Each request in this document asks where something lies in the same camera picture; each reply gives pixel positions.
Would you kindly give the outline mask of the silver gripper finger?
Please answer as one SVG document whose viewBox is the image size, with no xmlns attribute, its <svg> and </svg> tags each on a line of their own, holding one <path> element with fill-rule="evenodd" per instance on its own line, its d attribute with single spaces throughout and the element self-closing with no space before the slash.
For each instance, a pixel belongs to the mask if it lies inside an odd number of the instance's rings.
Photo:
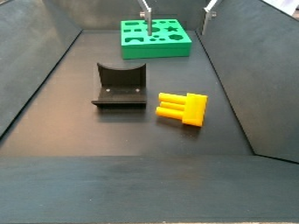
<svg viewBox="0 0 299 224">
<path fill-rule="evenodd" d="M 147 34 L 153 35 L 153 8 L 149 6 L 146 0 L 137 0 L 142 11 L 141 11 L 141 17 L 145 19 L 147 23 Z"/>
<path fill-rule="evenodd" d="M 205 19 L 201 34 L 205 35 L 209 27 L 209 22 L 213 18 L 217 17 L 217 12 L 213 10 L 219 0 L 210 0 L 209 5 L 203 8 L 205 10 Z"/>
</svg>

